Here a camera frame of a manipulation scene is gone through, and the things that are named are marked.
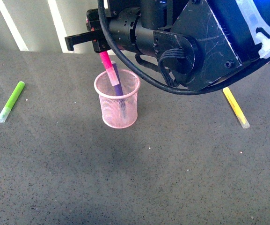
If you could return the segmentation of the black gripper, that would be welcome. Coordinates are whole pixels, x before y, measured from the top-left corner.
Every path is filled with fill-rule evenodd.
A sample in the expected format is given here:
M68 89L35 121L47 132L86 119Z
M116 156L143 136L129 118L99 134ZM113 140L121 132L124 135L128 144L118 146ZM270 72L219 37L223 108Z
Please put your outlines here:
M110 35L121 51L155 56L156 0L109 0L105 14ZM111 49L107 40L102 39L102 30L65 37L68 51L74 51L75 45L89 41L92 41L95 53Z

